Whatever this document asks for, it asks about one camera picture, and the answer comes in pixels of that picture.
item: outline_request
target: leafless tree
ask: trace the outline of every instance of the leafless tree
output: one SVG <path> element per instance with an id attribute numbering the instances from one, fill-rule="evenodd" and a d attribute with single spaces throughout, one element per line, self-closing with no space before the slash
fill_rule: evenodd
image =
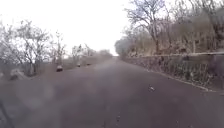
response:
<path id="1" fill-rule="evenodd" d="M 163 0 L 134 0 L 132 4 L 134 9 L 126 9 L 128 18 L 132 24 L 145 27 L 150 33 L 156 45 L 156 51 L 159 50 L 159 28 L 158 28 L 158 13 L 164 8 Z"/>
<path id="2" fill-rule="evenodd" d="M 62 59 L 65 56 L 65 47 L 66 45 L 62 43 L 63 38 L 62 34 L 56 32 L 56 41 L 51 42 L 50 56 L 54 64 L 61 65 Z"/>
<path id="3" fill-rule="evenodd" d="M 21 21 L 21 25 L 15 29 L 14 42 L 22 53 L 24 62 L 29 65 L 28 74 L 36 75 L 41 63 L 49 58 L 49 34 L 41 28 L 32 25 L 31 21 Z"/>

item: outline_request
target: bare tree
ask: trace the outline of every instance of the bare tree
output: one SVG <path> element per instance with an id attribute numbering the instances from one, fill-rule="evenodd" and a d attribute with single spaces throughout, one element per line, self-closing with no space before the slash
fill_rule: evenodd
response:
<path id="1" fill-rule="evenodd" d="M 56 42 L 51 42 L 51 50 L 50 50 L 50 56 L 52 58 L 52 62 L 54 64 L 61 65 L 62 59 L 65 56 L 65 44 L 62 44 L 63 38 L 62 34 L 59 32 L 56 32 Z"/>
<path id="2" fill-rule="evenodd" d="M 21 21 L 21 25 L 16 28 L 15 42 L 19 43 L 17 49 L 20 49 L 24 61 L 29 65 L 29 75 L 36 75 L 41 63 L 49 58 L 49 39 L 49 34 L 33 26 L 31 21 Z"/>
<path id="3" fill-rule="evenodd" d="M 194 3 L 195 6 L 198 6 L 207 14 L 217 39 L 216 47 L 218 47 L 219 43 L 224 39 L 222 35 L 223 28 L 220 26 L 223 21 L 220 21 L 217 15 L 218 3 L 214 0 L 195 0 Z"/>
<path id="4" fill-rule="evenodd" d="M 164 8 L 165 3 L 163 0 L 134 0 L 132 4 L 135 9 L 126 9 L 128 18 L 132 24 L 145 27 L 150 33 L 156 45 L 156 51 L 159 50 L 159 28 L 157 22 L 159 17 L 158 13 Z"/>

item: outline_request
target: paved road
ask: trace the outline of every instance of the paved road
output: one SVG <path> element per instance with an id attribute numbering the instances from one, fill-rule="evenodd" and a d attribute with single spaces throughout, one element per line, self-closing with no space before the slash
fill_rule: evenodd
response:
<path id="1" fill-rule="evenodd" d="M 224 128 L 224 96 L 118 60 L 14 84 L 16 128 Z"/>

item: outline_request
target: vegetation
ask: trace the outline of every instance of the vegetation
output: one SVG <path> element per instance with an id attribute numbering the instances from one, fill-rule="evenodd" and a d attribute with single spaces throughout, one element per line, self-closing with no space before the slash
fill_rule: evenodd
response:
<path id="1" fill-rule="evenodd" d="M 58 65 L 65 69 L 76 67 L 82 58 L 109 54 L 104 50 L 96 52 L 85 46 L 74 46 L 72 54 L 66 52 L 62 34 L 51 34 L 31 21 L 19 25 L 0 24 L 0 76 L 16 79 L 15 71 L 25 76 L 35 76 L 55 71 Z"/>
<path id="2" fill-rule="evenodd" d="M 133 0 L 131 22 L 115 43 L 120 56 L 219 51 L 224 40 L 224 3 L 214 0 Z"/>

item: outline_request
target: white sky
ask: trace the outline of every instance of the white sky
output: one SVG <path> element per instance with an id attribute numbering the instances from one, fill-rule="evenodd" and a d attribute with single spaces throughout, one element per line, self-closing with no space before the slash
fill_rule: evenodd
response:
<path id="1" fill-rule="evenodd" d="M 81 43 L 109 49 L 128 25 L 123 11 L 128 0 L 0 0 L 3 21 L 32 20 L 35 25 L 63 34 L 67 49 Z"/>

